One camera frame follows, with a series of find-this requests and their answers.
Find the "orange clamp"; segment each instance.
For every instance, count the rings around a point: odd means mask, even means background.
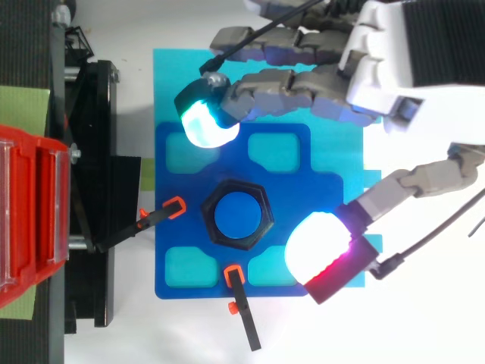
[[[229,307],[229,312],[231,315],[236,315],[239,313],[239,309],[237,308],[237,305],[235,302],[229,302],[227,304],[227,307]]]
[[[239,264],[229,265],[227,268],[224,269],[224,277],[226,278],[226,283],[227,283],[227,286],[229,288],[233,287],[233,285],[230,283],[230,279],[229,279],[229,272],[230,271],[238,271],[242,284],[244,284],[246,282],[246,280],[244,279],[243,269],[241,268],[241,266]]]
[[[182,209],[178,212],[175,212],[173,215],[170,215],[168,217],[170,220],[174,220],[175,218],[178,218],[185,211],[187,211],[187,204],[185,203],[185,201],[183,201],[182,197],[179,197],[179,196],[175,196],[173,199],[169,199],[168,201],[165,201],[161,206],[166,207],[174,202],[178,202],[182,207]]]
[[[139,216],[140,218],[146,218],[148,217],[148,215],[150,215],[145,209],[140,209],[139,210]]]

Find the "red container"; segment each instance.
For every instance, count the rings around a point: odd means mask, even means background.
[[[0,126],[0,308],[67,259],[69,176],[64,144]]]

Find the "white table surface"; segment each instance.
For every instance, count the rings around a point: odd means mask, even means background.
[[[82,25],[98,59],[120,69],[117,153],[154,155],[152,50],[206,49],[221,27],[266,24],[242,0],[78,0]],[[367,168],[396,168],[446,157],[437,141],[395,140],[381,126],[365,131]],[[384,256],[402,251],[485,186],[410,200],[377,222]],[[154,193],[139,204],[154,208]],[[66,336],[67,364],[484,363],[485,201],[412,256],[385,281],[346,289],[324,305],[303,298],[253,298],[262,350],[252,353],[229,299],[160,300],[155,286],[155,232],[116,248],[114,320],[94,328],[79,320]]]

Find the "black hex nut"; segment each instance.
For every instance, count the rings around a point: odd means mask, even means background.
[[[244,192],[252,196],[261,208],[261,221],[256,231],[241,239],[233,239],[224,235],[215,222],[215,209],[219,201],[229,193]],[[274,218],[266,190],[259,184],[252,184],[242,180],[224,180],[202,203],[202,216],[204,217],[207,232],[213,243],[235,249],[250,250],[273,226]]]

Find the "glowing fingertip sensor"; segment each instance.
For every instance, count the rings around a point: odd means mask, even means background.
[[[326,212],[313,212],[303,220],[285,249],[290,273],[318,304],[344,288],[378,255],[364,236],[352,235],[338,217]]]
[[[175,98],[175,107],[189,141],[200,148],[217,148],[236,139],[239,122],[221,109],[230,82],[219,73],[207,73]]]
[[[187,138],[200,148],[217,148],[236,139],[239,124],[223,128],[217,125],[209,105],[203,101],[195,102],[181,117]]]

